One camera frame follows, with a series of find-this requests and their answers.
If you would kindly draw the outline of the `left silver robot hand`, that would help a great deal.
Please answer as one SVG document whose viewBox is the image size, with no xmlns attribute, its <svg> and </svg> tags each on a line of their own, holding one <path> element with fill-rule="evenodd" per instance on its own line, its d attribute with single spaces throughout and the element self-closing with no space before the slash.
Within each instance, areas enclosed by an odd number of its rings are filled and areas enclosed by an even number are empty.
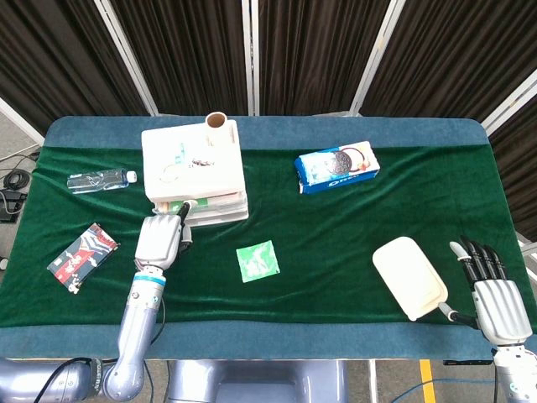
<svg viewBox="0 0 537 403">
<path fill-rule="evenodd" d="M 185 220 L 194 200 L 185 201 L 177 213 L 146 217 L 140 230 L 134 263 L 138 271 L 148 268 L 167 270 L 192 244 L 192 232 Z"/>
</svg>

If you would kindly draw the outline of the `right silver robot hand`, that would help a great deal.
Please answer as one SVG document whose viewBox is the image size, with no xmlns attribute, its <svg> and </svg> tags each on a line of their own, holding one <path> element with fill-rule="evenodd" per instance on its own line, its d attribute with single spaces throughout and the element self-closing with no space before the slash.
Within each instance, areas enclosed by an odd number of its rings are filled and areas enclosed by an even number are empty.
<svg viewBox="0 0 537 403">
<path fill-rule="evenodd" d="M 516 283 L 507 276 L 506 266 L 488 245 L 469 238 L 451 241 L 450 249 L 461 264 L 475 306 L 473 317 L 447 303 L 439 309 L 450 322 L 479 330 L 492 345 L 522 345 L 533 334 L 523 298 Z"/>
</svg>

